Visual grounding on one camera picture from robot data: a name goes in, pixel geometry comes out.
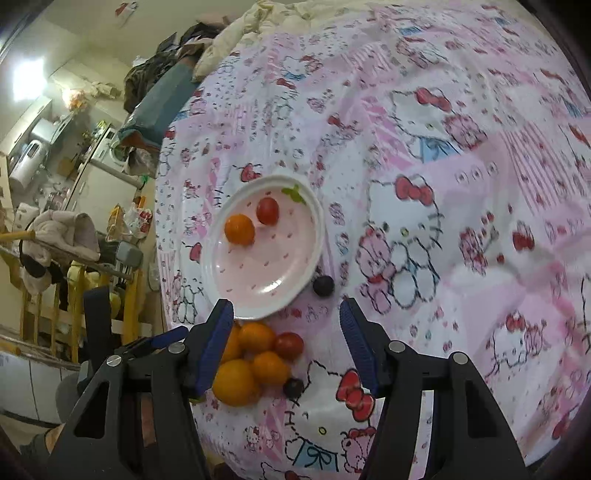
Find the large orange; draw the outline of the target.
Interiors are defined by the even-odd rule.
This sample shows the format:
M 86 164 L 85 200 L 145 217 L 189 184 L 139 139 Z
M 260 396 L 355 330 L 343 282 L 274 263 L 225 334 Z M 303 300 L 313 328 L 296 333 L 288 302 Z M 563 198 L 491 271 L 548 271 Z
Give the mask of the large orange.
M 221 356 L 221 364 L 242 358 L 243 350 L 239 341 L 239 333 L 240 327 L 238 324 L 233 324 Z
M 215 398 L 230 407 L 245 407 L 259 401 L 262 387 L 245 359 L 235 359 L 219 366 L 211 387 Z

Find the dark grape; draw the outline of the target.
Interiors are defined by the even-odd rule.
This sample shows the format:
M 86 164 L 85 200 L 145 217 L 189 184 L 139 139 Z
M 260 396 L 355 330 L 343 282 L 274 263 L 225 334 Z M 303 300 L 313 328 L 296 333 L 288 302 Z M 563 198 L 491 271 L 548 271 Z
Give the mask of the dark grape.
M 297 401 L 303 395 L 305 389 L 304 381 L 299 378 L 288 378 L 283 384 L 283 395 L 288 400 Z
M 312 289 L 318 297 L 327 298 L 335 291 L 335 280 L 329 275 L 318 276 L 312 283 Z

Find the pile of clothes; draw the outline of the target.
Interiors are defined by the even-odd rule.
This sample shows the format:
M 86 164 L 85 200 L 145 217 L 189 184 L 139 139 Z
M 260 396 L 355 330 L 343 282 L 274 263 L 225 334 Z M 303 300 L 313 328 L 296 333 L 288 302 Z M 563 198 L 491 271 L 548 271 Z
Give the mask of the pile of clothes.
M 214 38 L 224 30 L 221 23 L 198 22 L 189 27 L 177 44 L 172 34 L 157 51 L 142 63 L 133 66 L 123 81 L 123 109 L 131 114 L 149 90 L 177 63 L 193 68 Z

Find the red cherry tomato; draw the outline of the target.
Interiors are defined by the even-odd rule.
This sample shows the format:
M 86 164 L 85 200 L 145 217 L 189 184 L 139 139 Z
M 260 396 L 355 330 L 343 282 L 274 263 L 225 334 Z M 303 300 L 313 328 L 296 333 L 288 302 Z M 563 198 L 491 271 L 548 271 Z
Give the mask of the red cherry tomato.
M 256 218 L 263 225 L 276 225 L 280 218 L 280 205 L 271 197 L 260 199 L 256 205 Z
M 284 332 L 276 336 L 273 343 L 273 351 L 280 358 L 294 362 L 304 353 L 304 340 L 294 332 Z

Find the pink strawberry plate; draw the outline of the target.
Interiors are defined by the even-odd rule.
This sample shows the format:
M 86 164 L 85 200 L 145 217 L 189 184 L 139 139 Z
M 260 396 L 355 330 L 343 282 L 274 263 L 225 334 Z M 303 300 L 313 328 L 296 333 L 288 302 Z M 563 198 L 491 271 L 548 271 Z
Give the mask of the pink strawberry plate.
M 256 205 L 271 197 L 280 205 L 274 226 L 259 223 Z M 256 227 L 252 245 L 231 244 L 224 235 L 229 216 L 244 214 Z M 321 202 L 303 175 L 278 169 L 245 183 L 214 215 L 202 242 L 202 284 L 212 303 L 226 299 L 235 319 L 256 321 L 285 308 L 307 287 L 325 242 Z

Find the hello kitty pink bedsheet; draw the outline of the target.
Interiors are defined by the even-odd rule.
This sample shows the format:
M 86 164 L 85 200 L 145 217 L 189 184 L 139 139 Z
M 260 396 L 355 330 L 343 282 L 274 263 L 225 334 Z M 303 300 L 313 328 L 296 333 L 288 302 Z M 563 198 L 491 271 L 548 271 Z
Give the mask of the hello kitty pink bedsheet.
M 590 100 L 515 1 L 368 1 L 315 33 L 239 44 L 168 127 L 156 181 L 165 318 L 211 310 L 202 242 L 240 186 L 284 168 L 325 213 L 318 274 L 270 317 L 297 332 L 304 396 L 194 407 L 202 445 L 243 479 L 355 479 L 382 404 L 339 327 L 344 297 L 434 356 L 465 351 L 527 465 L 590 389 Z

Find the teal cushion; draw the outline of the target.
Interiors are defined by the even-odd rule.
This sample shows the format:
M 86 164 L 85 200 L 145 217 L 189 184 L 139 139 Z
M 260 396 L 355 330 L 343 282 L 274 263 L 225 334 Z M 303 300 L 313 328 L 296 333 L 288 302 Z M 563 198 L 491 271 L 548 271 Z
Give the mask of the teal cushion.
M 125 147 L 159 151 L 169 125 L 197 90 L 192 72 L 193 68 L 182 62 L 171 67 L 119 128 L 119 143 Z

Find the small mandarin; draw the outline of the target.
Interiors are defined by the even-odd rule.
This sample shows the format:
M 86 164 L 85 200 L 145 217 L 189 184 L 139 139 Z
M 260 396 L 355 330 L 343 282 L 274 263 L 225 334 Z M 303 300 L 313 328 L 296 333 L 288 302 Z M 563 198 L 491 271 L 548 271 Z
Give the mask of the small mandarin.
M 273 349 L 276 333 L 265 323 L 247 322 L 239 330 L 238 341 L 243 351 L 256 355 Z
M 276 352 L 266 351 L 253 357 L 252 373 L 263 386 L 281 387 L 290 379 L 290 366 Z
M 224 223 L 224 235 L 229 243 L 239 246 L 252 245 L 256 238 L 256 227 L 249 216 L 231 215 Z

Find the small mandarin back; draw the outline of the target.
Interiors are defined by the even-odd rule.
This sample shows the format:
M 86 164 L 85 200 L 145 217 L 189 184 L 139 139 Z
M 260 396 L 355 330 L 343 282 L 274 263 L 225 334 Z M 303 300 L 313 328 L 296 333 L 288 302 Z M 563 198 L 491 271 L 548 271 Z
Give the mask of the small mandarin back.
M 256 227 L 249 216 L 231 215 L 224 223 L 224 235 L 229 243 L 239 246 L 252 245 L 256 238 Z

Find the white washing machine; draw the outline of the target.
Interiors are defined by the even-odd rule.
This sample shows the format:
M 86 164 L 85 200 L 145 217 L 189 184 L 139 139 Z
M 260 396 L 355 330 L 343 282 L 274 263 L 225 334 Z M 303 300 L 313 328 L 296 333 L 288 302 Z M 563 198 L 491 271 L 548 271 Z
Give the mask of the white washing machine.
M 117 129 L 113 126 L 106 128 L 90 154 L 88 163 L 112 176 L 124 179 L 128 150 L 126 147 L 116 146 Z

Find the cream duvet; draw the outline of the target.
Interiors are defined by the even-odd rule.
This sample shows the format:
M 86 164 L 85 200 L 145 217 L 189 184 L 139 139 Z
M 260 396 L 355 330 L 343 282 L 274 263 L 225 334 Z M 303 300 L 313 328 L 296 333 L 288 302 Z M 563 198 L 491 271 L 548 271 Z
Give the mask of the cream duvet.
M 256 1 L 242 17 L 212 40 L 193 67 L 192 82 L 204 80 L 239 44 L 252 45 L 276 32 L 303 35 L 315 33 L 341 18 L 369 10 L 367 1 L 302 1 L 283 4 Z

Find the yellow wooden chair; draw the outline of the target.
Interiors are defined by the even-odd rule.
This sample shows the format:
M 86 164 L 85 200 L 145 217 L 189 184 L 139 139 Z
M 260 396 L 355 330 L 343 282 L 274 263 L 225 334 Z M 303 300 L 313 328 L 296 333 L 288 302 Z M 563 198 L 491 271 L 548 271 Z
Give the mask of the yellow wooden chair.
M 153 334 L 150 324 L 139 321 L 140 269 L 91 262 L 41 241 L 33 231 L 1 235 L 2 245 L 25 241 L 49 251 L 60 268 L 76 267 L 78 274 L 55 287 L 52 307 L 43 304 L 42 294 L 31 295 L 21 287 L 20 337 L 2 335 L 3 351 L 74 369 L 84 360 L 106 358 L 118 344 Z

